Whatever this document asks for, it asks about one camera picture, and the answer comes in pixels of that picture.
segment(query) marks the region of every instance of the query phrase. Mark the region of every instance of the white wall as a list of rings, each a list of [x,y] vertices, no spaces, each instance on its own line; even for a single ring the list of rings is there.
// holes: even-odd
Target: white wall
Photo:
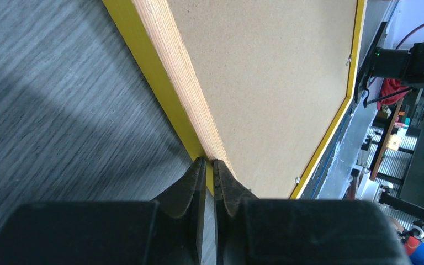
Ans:
[[[397,5],[399,13],[396,18],[394,45],[397,44],[414,28],[424,23],[424,0],[400,0]],[[424,28],[417,31],[402,46],[412,47],[414,43],[424,41]]]

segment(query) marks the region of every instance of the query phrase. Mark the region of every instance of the gray wood surface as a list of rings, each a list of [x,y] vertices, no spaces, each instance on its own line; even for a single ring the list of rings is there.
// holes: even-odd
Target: gray wood surface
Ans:
[[[0,1],[0,227],[27,202],[152,199],[190,162],[101,0]]]

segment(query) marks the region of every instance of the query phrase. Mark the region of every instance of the yellow frame edge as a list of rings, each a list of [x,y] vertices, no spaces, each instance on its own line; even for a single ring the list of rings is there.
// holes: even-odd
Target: yellow frame edge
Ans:
[[[207,157],[133,2],[103,0],[103,3],[189,156],[192,159],[200,156]],[[207,165],[206,174],[207,188],[213,195],[214,181],[211,163]]]
[[[347,82],[347,95],[342,102],[340,109],[337,111],[334,120],[327,129],[326,134],[322,138],[319,146],[317,147],[313,157],[311,158],[308,166],[301,176],[300,183],[297,184],[290,195],[290,199],[299,199],[303,194],[303,191],[308,184],[311,175],[317,167],[317,164],[321,160],[322,154],[326,151],[329,142],[331,141],[337,127],[342,121],[343,116],[347,112],[348,106],[350,105],[353,97],[353,91],[355,89],[355,78],[357,76],[358,60],[360,57],[360,44],[362,40],[363,22],[365,20],[365,10],[367,7],[367,0],[358,0],[357,9],[355,11],[355,25],[353,28],[353,39],[352,39],[352,62],[348,72]]]

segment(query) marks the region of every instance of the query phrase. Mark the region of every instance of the person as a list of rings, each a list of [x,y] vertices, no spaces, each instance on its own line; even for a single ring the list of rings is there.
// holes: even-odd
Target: person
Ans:
[[[405,230],[405,228],[399,224],[396,219],[392,217],[389,217],[389,219],[394,223],[396,230],[399,232],[403,232]],[[424,265],[424,243],[415,237],[410,236],[407,239],[407,242],[405,242],[404,248],[413,265]]]

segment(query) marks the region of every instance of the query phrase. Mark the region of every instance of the brown backing board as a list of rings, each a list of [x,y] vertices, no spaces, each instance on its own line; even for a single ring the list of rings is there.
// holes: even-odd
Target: brown backing board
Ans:
[[[357,1],[168,3],[237,179],[288,198],[346,96]]]

